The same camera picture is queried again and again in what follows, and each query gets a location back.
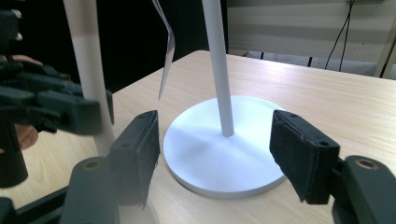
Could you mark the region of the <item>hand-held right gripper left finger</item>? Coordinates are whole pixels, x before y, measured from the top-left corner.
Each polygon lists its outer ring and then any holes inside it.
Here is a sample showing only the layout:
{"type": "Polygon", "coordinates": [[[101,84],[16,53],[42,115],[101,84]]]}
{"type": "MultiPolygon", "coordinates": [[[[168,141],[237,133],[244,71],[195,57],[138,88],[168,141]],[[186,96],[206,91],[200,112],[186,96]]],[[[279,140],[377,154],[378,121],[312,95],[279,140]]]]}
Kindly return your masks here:
{"type": "Polygon", "coordinates": [[[146,205],[161,153],[159,138],[158,112],[152,110],[136,116],[110,148],[108,159],[120,205],[146,205]]]}

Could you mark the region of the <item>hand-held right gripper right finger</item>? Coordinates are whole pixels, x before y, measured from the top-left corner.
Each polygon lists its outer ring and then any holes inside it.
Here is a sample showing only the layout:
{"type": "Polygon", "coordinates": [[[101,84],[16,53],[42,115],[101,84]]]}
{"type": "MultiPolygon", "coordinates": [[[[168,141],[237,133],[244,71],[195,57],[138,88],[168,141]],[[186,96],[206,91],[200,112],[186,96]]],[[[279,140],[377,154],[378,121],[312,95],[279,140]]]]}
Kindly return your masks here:
{"type": "Polygon", "coordinates": [[[302,117],[275,110],[269,149],[301,201],[329,201],[329,178],[340,151],[335,141],[302,117]]]}

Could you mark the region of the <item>white utensil hook stand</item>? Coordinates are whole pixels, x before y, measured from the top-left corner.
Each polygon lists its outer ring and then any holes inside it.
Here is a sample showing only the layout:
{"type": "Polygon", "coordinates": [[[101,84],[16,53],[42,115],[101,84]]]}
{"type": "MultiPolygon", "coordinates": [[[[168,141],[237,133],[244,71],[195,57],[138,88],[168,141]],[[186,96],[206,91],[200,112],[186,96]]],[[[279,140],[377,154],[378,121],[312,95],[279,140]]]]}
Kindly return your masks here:
{"type": "Polygon", "coordinates": [[[216,97],[181,113],[163,140],[163,155],[175,179],[207,197],[243,199],[286,180],[269,150],[278,105],[232,96],[220,0],[202,0],[216,97]]]}

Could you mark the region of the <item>steel ladle with brown handle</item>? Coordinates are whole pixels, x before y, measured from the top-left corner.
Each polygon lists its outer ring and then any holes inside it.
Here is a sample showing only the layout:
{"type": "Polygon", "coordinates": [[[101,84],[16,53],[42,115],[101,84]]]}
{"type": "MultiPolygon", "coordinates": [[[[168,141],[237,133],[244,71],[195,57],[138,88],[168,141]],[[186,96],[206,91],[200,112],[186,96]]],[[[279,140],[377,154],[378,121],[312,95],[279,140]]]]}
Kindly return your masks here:
{"type": "Polygon", "coordinates": [[[176,42],[175,42],[175,36],[174,36],[173,29],[163,12],[160,1],[159,0],[151,0],[151,1],[153,3],[154,7],[156,8],[160,18],[162,19],[163,24],[167,31],[167,42],[166,42],[166,52],[165,52],[165,56],[164,56],[163,76],[162,76],[162,81],[161,81],[159,96],[158,96],[159,99],[162,99],[165,85],[166,85],[166,80],[168,78],[171,64],[174,59],[176,42]]]}

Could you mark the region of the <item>black curtain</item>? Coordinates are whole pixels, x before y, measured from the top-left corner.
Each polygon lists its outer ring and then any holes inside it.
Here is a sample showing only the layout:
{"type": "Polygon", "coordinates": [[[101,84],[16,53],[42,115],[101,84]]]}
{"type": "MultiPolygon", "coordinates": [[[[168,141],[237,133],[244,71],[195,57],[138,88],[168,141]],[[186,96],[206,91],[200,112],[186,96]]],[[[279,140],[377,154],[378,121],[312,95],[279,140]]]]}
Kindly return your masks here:
{"type": "MultiPolygon", "coordinates": [[[[202,0],[159,0],[176,39],[174,59],[207,50],[202,0]]],[[[119,91],[163,68],[167,30],[151,0],[96,0],[106,88],[119,91]]],[[[11,52],[30,56],[78,82],[63,0],[0,0],[21,13],[22,40],[11,52]]]]}

